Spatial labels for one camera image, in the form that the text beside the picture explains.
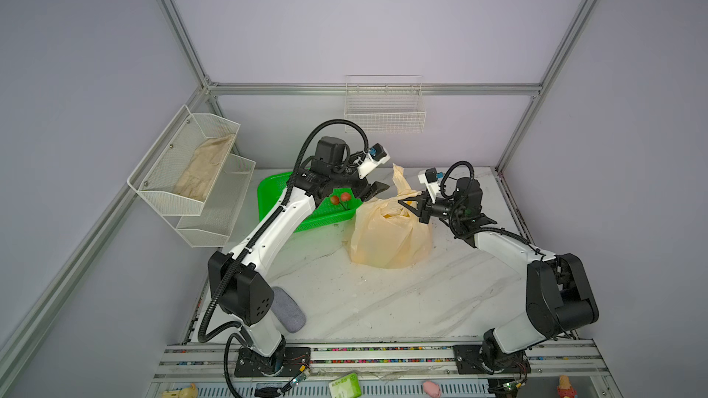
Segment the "green plastic basket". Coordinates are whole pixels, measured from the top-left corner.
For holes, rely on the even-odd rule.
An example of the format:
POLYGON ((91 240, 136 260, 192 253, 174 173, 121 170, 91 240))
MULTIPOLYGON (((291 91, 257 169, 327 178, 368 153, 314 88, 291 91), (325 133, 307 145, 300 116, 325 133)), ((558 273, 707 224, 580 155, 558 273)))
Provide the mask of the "green plastic basket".
MULTIPOLYGON (((281 195, 286 189, 286 183, 291 176, 290 172, 284 172, 279 174, 271 175, 265 178, 257 186, 257 204, 258 204, 258 215, 260 220, 264 220, 270 213, 271 209, 278 204, 281 195)), ((340 196, 343 193, 350 193, 351 199, 348 202, 341 202, 338 206, 334 206, 330 202, 330 196, 328 199, 324 200, 322 204, 311 213, 309 217, 306 217, 304 221, 296 228, 296 232, 302 232, 306 230, 313 230, 314 228, 321 228, 323 226, 328 226, 332 224, 337 224, 340 222, 346 222, 353 219, 356 214, 356 210, 362 205, 362 201, 359 198, 355 198, 350 189, 335 189, 333 195, 340 196)))

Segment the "cream banana print plastic bag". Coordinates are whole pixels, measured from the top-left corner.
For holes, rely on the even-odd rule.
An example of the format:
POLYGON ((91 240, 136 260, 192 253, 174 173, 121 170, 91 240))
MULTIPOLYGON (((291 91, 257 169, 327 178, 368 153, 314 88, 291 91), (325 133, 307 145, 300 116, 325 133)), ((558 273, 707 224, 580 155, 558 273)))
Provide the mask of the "cream banana print plastic bag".
POLYGON ((393 167, 396 196, 374 198, 357 210, 344 247, 352 263, 403 269, 425 260, 433 250, 433 227, 421 223, 399 202, 415 196, 404 169, 393 167))

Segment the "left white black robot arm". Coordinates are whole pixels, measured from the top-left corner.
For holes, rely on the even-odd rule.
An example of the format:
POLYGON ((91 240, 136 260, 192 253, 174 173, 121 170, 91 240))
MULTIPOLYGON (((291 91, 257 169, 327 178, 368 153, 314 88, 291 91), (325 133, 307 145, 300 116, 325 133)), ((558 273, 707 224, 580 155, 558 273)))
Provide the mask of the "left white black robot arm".
POLYGON ((262 357, 273 356, 284 346, 284 336, 270 312, 274 290, 266 275, 276 256, 307 217, 337 189, 368 201, 388 188, 369 182, 367 176, 387 163, 390 155, 379 144, 366 145, 348 154, 346 143, 325 136, 311 160, 299 158, 286 188, 267 216, 245 239, 208 261, 210 303, 197 331, 197 341, 207 343, 233 329, 239 343, 262 357))

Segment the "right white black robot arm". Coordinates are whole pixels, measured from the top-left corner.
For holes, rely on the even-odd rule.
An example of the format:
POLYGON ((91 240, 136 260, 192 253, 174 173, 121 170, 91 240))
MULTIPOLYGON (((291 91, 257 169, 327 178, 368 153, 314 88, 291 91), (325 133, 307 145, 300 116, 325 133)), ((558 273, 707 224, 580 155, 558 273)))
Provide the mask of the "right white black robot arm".
POLYGON ((574 254, 555 254, 498 228, 482 211, 483 191, 471 177, 458 180, 451 195, 433 189, 398 201, 421 223, 435 217, 453 236, 486 252, 525 278, 525 309, 483 335, 478 365, 496 373, 520 360, 532 346, 597 322, 599 309, 584 265, 574 254))

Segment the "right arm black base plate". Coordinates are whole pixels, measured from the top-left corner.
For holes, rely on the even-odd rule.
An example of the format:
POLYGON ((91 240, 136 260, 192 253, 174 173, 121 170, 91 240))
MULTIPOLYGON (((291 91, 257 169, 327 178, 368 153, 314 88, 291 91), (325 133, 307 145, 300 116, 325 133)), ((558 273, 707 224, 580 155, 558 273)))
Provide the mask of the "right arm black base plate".
POLYGON ((487 344, 453 346, 459 374, 527 374, 530 370, 524 351, 505 354, 487 344))

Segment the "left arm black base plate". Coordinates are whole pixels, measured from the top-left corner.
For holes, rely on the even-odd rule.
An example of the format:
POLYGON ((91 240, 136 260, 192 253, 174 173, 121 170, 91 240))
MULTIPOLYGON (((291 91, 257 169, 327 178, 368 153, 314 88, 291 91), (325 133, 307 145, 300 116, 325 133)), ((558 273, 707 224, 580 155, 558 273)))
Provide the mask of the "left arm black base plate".
POLYGON ((238 353, 233 375, 236 378, 294 377, 309 366, 312 350, 307 346, 285 346, 271 357, 263 357, 249 348, 238 353))

